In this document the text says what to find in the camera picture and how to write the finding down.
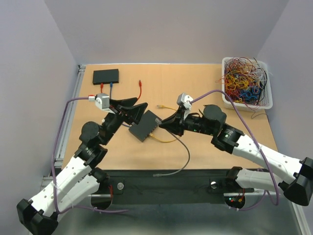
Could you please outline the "black network switch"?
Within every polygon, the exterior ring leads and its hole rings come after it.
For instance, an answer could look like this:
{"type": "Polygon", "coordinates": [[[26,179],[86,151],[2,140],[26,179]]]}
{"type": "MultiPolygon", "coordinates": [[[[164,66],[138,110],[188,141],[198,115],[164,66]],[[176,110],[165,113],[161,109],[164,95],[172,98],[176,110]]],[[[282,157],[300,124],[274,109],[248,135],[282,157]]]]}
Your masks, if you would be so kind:
{"type": "Polygon", "coordinates": [[[93,85],[119,83],[119,69],[95,70],[92,83],[93,85]]]}
{"type": "Polygon", "coordinates": [[[142,116],[139,124],[134,124],[129,128],[129,132],[140,142],[144,142],[149,135],[156,129],[156,119],[160,119],[155,113],[147,110],[142,116]]]}

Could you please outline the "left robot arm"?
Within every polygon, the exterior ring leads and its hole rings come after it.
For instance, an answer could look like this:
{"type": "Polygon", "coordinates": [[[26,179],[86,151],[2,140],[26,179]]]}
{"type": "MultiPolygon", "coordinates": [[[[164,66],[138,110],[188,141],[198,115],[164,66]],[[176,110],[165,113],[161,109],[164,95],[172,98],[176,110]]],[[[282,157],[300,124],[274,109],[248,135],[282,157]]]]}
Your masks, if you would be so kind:
{"type": "Polygon", "coordinates": [[[113,100],[107,94],[89,95],[86,100],[107,112],[102,123],[86,122],[79,137],[81,144],[64,169],[59,174],[52,169],[52,181],[31,199],[17,204],[19,221],[33,235],[52,234],[58,217],[88,195],[108,189],[107,175],[97,167],[107,153],[104,147],[124,122],[138,124],[148,106],[146,102],[137,104],[136,97],[113,100]]]}

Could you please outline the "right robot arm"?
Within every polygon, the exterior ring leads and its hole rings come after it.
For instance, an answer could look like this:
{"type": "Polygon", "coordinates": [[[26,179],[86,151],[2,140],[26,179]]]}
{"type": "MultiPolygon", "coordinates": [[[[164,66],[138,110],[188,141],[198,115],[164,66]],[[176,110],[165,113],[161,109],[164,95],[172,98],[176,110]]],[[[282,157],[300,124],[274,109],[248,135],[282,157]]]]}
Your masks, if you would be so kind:
{"type": "Polygon", "coordinates": [[[226,188],[259,188],[282,193],[290,201],[307,206],[313,194],[313,160],[302,160],[281,154],[260,143],[252,135],[228,125],[226,114],[217,105],[206,105],[200,114],[187,114],[180,106],[170,117],[159,123],[160,128],[182,136],[192,131],[212,136],[211,143],[220,151],[250,160],[265,172],[233,167],[226,179],[226,188]]]}

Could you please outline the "white basket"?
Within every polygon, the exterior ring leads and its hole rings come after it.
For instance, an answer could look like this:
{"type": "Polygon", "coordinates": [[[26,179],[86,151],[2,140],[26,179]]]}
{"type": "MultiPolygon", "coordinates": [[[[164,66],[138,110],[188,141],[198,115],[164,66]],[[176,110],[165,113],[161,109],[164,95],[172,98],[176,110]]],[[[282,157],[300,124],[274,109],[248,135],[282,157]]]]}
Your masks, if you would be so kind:
{"type": "Polygon", "coordinates": [[[246,57],[222,59],[222,77],[219,80],[224,106],[232,109],[231,98],[239,110],[269,110],[273,106],[269,72],[266,63],[246,57]]]}

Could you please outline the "aluminium left rail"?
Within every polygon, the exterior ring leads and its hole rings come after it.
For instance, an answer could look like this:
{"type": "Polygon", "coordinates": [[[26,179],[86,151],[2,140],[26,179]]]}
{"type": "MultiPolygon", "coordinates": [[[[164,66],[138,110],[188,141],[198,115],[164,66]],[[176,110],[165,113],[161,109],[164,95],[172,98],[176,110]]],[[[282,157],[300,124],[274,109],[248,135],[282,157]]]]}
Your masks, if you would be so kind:
{"type": "MultiPolygon", "coordinates": [[[[86,69],[86,65],[78,66],[78,74],[77,74],[77,79],[76,79],[76,83],[74,86],[72,98],[76,98],[79,96],[85,69],[86,69]]],[[[59,137],[58,142],[57,142],[56,155],[54,157],[54,162],[53,162],[54,163],[53,166],[56,169],[61,169],[63,165],[63,160],[65,158],[65,152],[67,148],[71,126],[73,123],[75,109],[76,109],[76,101],[70,102],[68,105],[68,109],[66,111],[63,125],[62,125],[61,136],[59,137]]]]}

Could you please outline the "aluminium rail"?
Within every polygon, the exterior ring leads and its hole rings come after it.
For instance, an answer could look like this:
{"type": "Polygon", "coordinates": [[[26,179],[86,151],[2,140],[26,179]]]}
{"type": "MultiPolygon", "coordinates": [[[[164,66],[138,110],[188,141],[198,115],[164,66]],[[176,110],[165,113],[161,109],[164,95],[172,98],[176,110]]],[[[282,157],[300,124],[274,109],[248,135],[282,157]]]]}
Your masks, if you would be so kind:
{"type": "Polygon", "coordinates": [[[242,188],[255,188],[275,192],[274,184],[268,172],[243,169],[235,182],[242,188]]]}
{"type": "MultiPolygon", "coordinates": [[[[77,79],[76,79],[76,83],[74,86],[72,98],[76,98],[79,96],[85,69],[86,69],[86,65],[78,66],[78,74],[77,74],[77,79]]],[[[54,163],[53,166],[56,169],[61,169],[63,165],[63,160],[65,158],[65,152],[67,148],[71,126],[73,123],[75,109],[76,109],[76,101],[70,102],[68,105],[68,109],[66,111],[63,125],[62,125],[61,136],[59,137],[58,142],[57,142],[56,155],[54,157],[54,162],[53,162],[54,163]]]]}

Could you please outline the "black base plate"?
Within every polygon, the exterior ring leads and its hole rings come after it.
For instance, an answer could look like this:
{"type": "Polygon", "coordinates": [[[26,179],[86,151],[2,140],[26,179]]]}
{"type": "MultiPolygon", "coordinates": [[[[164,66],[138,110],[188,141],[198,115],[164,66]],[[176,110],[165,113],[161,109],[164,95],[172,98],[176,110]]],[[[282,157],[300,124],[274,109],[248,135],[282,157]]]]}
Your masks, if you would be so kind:
{"type": "Polygon", "coordinates": [[[87,193],[91,204],[106,209],[113,205],[224,204],[226,195],[248,195],[255,188],[241,188],[227,178],[231,169],[101,170],[92,172],[96,188],[87,193]]]}

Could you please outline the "aluminium front rail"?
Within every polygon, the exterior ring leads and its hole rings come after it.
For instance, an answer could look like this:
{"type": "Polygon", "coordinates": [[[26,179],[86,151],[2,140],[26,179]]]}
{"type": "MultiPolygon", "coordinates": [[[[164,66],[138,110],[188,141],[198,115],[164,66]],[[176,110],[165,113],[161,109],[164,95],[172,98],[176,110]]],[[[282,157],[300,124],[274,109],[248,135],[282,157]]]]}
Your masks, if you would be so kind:
{"type": "Polygon", "coordinates": [[[268,172],[243,169],[235,182],[242,188],[255,188],[275,192],[274,184],[268,172]]]}

